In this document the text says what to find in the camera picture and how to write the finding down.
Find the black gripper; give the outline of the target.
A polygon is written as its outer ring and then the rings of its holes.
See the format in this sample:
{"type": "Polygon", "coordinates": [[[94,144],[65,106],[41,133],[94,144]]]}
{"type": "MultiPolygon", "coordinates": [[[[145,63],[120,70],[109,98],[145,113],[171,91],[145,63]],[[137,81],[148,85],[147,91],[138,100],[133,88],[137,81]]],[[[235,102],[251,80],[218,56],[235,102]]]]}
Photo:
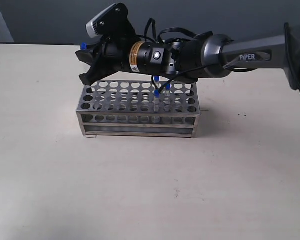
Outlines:
{"type": "Polygon", "coordinates": [[[116,6],[97,26],[99,42],[87,44],[86,50],[75,52],[78,60],[90,66],[79,75],[83,85],[92,86],[117,72],[155,76],[172,76],[176,73],[171,44],[156,37],[139,35],[128,19],[128,8],[116,6]]]}

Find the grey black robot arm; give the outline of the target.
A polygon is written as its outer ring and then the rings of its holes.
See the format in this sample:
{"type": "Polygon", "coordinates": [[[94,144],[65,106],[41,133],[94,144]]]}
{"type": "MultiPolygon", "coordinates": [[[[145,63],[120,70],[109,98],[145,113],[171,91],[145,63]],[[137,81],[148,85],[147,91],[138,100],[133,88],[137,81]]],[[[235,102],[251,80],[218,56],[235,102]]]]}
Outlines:
{"type": "Polygon", "coordinates": [[[282,69],[290,88],[300,92],[300,25],[285,23],[279,33],[249,40],[173,27],[164,32],[182,37],[164,40],[156,31],[152,37],[138,35],[128,19],[127,7],[114,3],[90,20],[86,31],[98,42],[83,45],[75,53],[89,66],[79,76],[85,86],[118,72],[148,75],[153,83],[164,77],[168,82],[192,84],[231,73],[282,69]]]}

